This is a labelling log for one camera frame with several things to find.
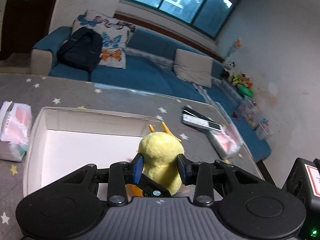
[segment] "butterfly pillow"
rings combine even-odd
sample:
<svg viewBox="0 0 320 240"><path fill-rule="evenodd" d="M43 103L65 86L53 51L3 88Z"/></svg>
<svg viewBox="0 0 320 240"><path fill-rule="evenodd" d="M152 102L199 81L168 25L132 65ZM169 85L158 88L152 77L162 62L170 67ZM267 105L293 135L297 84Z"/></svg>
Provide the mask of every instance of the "butterfly pillow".
<svg viewBox="0 0 320 240"><path fill-rule="evenodd" d="M123 49L102 49L100 55L101 61L99 65L116 67L116 68L126 68L126 59Z"/></svg>
<svg viewBox="0 0 320 240"><path fill-rule="evenodd" d="M135 31L135 25L108 17L97 11L86 11L74 21L72 33L81 27L93 29L103 38L107 49L125 48Z"/></svg>

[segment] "open box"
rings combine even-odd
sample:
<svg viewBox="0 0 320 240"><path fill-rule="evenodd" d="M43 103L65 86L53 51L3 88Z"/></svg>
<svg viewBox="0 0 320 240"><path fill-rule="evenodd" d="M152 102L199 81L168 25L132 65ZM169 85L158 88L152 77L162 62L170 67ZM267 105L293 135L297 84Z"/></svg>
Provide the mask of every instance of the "open box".
<svg viewBox="0 0 320 240"><path fill-rule="evenodd" d="M149 131L162 130L154 117L111 111L43 107L33 125L23 173L23 195L62 178L88 163L98 169L130 162ZM107 185L98 197L107 198Z"/></svg>

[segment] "panda plush toy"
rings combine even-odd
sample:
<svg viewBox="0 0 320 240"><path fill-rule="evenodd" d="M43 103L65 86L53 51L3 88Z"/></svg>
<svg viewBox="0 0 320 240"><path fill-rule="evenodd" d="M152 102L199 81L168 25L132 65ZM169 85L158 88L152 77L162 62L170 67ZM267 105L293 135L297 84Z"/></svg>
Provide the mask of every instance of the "panda plush toy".
<svg viewBox="0 0 320 240"><path fill-rule="evenodd" d="M234 68L235 68L235 63L233 61L228 61L223 64L223 72L221 73L222 78L228 78L233 76L234 74Z"/></svg>

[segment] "door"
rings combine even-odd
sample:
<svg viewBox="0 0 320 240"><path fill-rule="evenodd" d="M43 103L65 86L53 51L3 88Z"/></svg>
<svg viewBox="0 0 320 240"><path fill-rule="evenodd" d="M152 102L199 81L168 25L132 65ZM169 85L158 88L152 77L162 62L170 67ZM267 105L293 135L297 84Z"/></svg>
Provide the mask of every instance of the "door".
<svg viewBox="0 0 320 240"><path fill-rule="evenodd" d="M0 60L12 53L30 53L48 34L56 0L7 0L2 25Z"/></svg>

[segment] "yellow plush toy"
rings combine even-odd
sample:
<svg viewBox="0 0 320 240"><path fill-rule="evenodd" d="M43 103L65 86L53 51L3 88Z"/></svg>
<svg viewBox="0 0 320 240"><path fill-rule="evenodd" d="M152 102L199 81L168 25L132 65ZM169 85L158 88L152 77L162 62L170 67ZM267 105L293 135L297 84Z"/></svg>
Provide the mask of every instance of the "yellow plush toy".
<svg viewBox="0 0 320 240"><path fill-rule="evenodd" d="M143 173L174 195L181 186L177 168L177 155L184 153L180 139L176 138L161 122L164 132L156 132L149 125L151 133L139 144L138 152L143 155Z"/></svg>

